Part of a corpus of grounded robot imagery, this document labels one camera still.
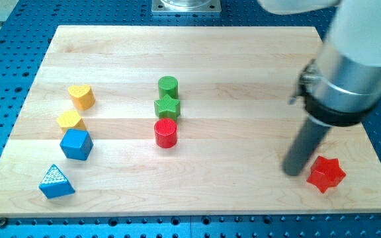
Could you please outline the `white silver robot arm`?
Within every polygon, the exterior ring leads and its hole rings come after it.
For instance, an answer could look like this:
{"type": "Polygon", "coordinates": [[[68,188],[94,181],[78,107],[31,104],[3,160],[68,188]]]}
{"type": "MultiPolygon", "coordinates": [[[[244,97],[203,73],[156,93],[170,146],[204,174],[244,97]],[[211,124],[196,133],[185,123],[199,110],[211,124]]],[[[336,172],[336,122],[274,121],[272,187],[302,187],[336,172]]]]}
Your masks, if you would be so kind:
{"type": "Polygon", "coordinates": [[[299,79],[312,121],[359,123],[381,97],[381,0],[259,0],[266,11],[292,15],[336,7],[316,59],[299,79]]]}

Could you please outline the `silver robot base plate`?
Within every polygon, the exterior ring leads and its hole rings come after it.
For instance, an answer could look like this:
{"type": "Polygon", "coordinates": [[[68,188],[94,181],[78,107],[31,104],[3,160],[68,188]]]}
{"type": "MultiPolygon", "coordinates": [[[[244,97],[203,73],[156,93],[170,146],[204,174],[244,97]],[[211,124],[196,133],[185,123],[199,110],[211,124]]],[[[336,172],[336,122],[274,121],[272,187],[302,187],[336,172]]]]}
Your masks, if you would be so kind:
{"type": "Polygon", "coordinates": [[[220,13],[220,0],[152,0],[152,13],[220,13]]]}

